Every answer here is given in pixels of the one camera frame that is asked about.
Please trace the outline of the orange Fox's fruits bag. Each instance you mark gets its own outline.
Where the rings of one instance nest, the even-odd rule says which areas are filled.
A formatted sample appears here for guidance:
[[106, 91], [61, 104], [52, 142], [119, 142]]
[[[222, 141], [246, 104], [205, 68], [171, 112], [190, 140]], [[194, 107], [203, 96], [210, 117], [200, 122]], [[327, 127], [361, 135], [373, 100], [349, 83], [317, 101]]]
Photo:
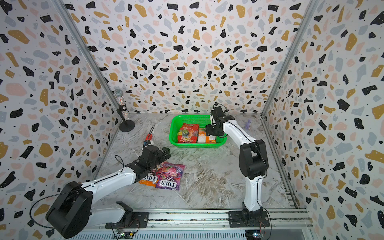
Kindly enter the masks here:
[[159, 168], [152, 169], [143, 179], [139, 181], [140, 184], [155, 188], [158, 183], [157, 172]]

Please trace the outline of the purple Fox's berries bag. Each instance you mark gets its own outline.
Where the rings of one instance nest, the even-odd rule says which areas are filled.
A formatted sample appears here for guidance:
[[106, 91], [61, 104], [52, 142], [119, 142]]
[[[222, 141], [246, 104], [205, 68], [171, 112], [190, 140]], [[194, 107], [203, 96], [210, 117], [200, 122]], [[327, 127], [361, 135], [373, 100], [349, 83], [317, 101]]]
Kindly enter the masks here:
[[179, 191], [185, 167], [185, 165], [164, 162], [162, 167], [156, 171], [158, 178], [156, 188]]

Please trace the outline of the orange candy bag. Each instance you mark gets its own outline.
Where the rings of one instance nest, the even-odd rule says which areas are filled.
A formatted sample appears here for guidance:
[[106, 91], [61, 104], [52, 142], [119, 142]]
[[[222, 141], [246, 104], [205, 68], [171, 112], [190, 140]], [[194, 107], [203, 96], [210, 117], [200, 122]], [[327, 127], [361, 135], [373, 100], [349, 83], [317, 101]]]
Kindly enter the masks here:
[[198, 135], [198, 143], [199, 144], [216, 144], [216, 136], [209, 136], [207, 135], [205, 128], [199, 128], [199, 135]]

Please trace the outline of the red candy bag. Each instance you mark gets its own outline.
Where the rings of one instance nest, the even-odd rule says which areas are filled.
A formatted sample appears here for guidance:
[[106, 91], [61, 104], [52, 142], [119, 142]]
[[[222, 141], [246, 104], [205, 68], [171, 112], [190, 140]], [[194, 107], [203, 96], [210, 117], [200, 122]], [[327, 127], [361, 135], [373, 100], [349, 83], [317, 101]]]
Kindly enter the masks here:
[[178, 143], [195, 144], [198, 142], [199, 135], [198, 124], [183, 124], [179, 129], [177, 140]]

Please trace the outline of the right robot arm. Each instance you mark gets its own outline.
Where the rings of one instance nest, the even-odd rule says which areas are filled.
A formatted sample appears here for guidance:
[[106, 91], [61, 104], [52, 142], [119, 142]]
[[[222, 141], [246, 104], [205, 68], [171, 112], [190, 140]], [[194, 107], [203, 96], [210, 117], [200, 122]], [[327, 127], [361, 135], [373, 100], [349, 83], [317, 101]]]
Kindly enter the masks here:
[[262, 182], [268, 175], [269, 163], [266, 144], [256, 140], [243, 130], [229, 110], [215, 103], [210, 114], [211, 123], [206, 125], [208, 136], [230, 137], [239, 147], [239, 168], [245, 177], [246, 193], [240, 216], [232, 221], [245, 226], [255, 226], [270, 219], [262, 206]]

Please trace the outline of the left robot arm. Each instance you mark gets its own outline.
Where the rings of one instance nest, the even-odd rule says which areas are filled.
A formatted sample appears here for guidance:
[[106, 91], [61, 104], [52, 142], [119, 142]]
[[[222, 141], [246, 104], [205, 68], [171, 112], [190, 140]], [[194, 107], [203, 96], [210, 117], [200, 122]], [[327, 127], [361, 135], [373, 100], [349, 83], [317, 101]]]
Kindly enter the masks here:
[[160, 149], [147, 145], [138, 159], [129, 164], [116, 155], [115, 159], [122, 168], [112, 174], [86, 183], [67, 183], [60, 193], [54, 195], [56, 199], [45, 216], [49, 223], [47, 228], [58, 231], [65, 239], [70, 239], [87, 227], [130, 227], [135, 221], [135, 214], [127, 204], [117, 201], [114, 207], [106, 209], [95, 209], [94, 204], [123, 187], [139, 182], [170, 157], [169, 148]]

